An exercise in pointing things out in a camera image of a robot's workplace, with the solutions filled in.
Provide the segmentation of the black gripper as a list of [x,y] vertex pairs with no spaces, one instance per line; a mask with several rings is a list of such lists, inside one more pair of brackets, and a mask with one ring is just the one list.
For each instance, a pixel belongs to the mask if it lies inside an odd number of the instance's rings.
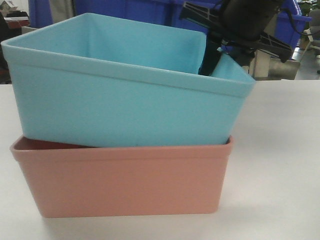
[[222,25],[232,34],[245,40],[255,41],[255,48],[274,56],[282,63],[288,61],[294,50],[287,43],[263,32],[283,2],[281,0],[224,0],[218,11],[185,1],[179,15],[207,29],[206,47],[198,74],[210,76],[215,70],[221,52],[222,35],[214,33]]

